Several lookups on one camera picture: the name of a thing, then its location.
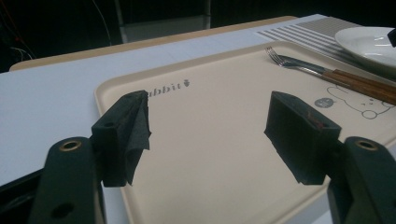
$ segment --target fork tines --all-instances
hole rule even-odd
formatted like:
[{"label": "fork tines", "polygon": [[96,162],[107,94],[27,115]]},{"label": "fork tines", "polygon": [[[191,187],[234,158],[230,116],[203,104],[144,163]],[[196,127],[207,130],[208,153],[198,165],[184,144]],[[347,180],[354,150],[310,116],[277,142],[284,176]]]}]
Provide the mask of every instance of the fork tines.
[{"label": "fork tines", "polygon": [[266,48],[265,51],[267,51],[267,54],[271,57],[271,59],[272,59],[274,62],[280,64],[280,63],[282,63],[282,62],[284,61],[283,59],[281,59],[281,58],[279,57],[279,55],[277,55],[277,53],[273,50],[272,47]]}]

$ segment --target striped placemat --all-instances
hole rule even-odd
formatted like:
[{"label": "striped placemat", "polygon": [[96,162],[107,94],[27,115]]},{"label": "striped placemat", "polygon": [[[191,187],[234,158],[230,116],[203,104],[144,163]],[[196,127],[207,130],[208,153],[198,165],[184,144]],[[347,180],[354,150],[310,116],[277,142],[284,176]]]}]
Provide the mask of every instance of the striped placemat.
[{"label": "striped placemat", "polygon": [[302,22],[271,30],[259,31],[256,34],[268,40],[294,42],[336,60],[360,67],[352,55],[342,49],[334,39],[338,31],[358,26],[358,24],[349,21],[328,17],[317,21]]}]

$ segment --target white table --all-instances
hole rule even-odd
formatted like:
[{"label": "white table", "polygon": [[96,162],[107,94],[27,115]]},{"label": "white table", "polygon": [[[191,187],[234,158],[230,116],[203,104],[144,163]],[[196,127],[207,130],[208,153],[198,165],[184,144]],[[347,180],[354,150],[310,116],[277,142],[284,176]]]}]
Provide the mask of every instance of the white table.
[{"label": "white table", "polygon": [[[43,167],[49,148],[72,136],[91,136],[99,114],[93,91],[104,81],[133,72],[271,41],[258,31],[323,19],[313,15],[152,47],[52,63],[0,74],[0,185]],[[105,189],[108,223],[126,223],[119,189]],[[322,198],[295,220],[328,209]],[[330,215],[317,220],[329,223]]]}]

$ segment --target white plate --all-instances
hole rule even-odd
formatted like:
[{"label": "white plate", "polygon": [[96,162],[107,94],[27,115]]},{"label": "white plate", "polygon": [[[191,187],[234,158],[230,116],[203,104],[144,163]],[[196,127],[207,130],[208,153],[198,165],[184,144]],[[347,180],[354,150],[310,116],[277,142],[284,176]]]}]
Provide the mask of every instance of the white plate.
[{"label": "white plate", "polygon": [[391,30],[385,27],[348,28],[335,34],[335,41],[372,72],[396,79],[396,48],[388,39]]}]

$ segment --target wooden handle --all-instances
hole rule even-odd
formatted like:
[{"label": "wooden handle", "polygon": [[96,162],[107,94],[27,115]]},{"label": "wooden handle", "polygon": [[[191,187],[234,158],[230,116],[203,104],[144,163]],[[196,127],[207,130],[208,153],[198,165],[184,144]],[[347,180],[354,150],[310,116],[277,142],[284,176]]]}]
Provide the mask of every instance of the wooden handle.
[{"label": "wooden handle", "polygon": [[371,96],[377,100],[396,105],[396,87],[338,69],[332,72],[325,72],[322,78],[347,89]]}]

